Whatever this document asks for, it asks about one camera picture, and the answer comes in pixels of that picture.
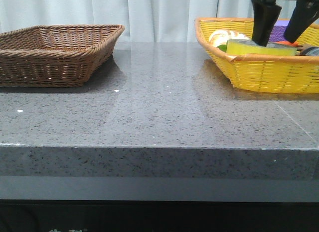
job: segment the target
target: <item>yellow wicker basket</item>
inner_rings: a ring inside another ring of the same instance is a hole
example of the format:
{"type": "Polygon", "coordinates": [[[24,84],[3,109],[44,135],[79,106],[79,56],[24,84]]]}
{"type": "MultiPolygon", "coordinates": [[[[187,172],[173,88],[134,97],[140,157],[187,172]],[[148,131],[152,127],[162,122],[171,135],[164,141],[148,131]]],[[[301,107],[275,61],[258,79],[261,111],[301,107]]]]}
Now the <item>yellow wicker basket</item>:
{"type": "MultiPolygon", "coordinates": [[[[252,36],[252,18],[201,17],[195,22],[198,42],[233,87],[272,93],[319,93],[319,56],[229,55],[208,43],[215,30],[227,28],[252,36]]],[[[297,40],[319,46],[319,25],[312,24],[297,40]]]]}

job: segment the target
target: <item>curtain fold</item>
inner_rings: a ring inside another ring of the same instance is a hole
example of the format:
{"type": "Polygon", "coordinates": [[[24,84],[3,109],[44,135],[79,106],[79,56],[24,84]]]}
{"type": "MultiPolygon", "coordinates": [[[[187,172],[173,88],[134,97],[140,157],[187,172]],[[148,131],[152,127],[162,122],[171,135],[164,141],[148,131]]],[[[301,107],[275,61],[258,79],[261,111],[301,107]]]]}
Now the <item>curtain fold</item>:
{"type": "MultiPolygon", "coordinates": [[[[290,18],[294,1],[278,0],[290,18]]],[[[119,41],[196,42],[197,17],[252,17],[250,0],[0,0],[0,32],[39,24],[122,24],[119,41]]]]}

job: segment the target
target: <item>gray granite countertop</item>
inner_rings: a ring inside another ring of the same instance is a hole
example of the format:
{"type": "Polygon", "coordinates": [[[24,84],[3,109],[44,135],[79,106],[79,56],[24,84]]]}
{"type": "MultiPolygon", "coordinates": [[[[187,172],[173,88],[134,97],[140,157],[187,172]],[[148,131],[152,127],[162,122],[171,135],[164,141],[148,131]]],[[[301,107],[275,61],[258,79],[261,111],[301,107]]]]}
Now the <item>gray granite countertop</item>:
{"type": "Polygon", "coordinates": [[[0,175],[319,179],[319,96],[232,88],[197,43],[118,43],[78,88],[0,88],[0,175]]]}

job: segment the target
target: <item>orange object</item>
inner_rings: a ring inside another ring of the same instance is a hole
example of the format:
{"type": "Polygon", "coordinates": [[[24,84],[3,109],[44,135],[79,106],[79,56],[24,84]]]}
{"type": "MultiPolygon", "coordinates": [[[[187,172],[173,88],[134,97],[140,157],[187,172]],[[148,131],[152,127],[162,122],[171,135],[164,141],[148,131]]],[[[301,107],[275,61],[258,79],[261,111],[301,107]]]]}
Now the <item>orange object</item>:
{"type": "Polygon", "coordinates": [[[294,43],[291,43],[289,41],[276,41],[276,43],[283,44],[283,45],[288,45],[288,46],[295,46],[295,47],[299,45],[299,43],[296,42],[296,41],[294,43]]]}

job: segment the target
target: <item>brown wicker basket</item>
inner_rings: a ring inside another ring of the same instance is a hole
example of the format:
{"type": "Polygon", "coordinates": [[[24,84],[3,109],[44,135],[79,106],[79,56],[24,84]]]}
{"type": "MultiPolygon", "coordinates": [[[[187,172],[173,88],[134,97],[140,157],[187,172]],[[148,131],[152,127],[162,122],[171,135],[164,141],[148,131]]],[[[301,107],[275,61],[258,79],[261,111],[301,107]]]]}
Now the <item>brown wicker basket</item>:
{"type": "Polygon", "coordinates": [[[123,31],[122,25],[40,25],[2,33],[0,86],[81,86],[123,31]]]}

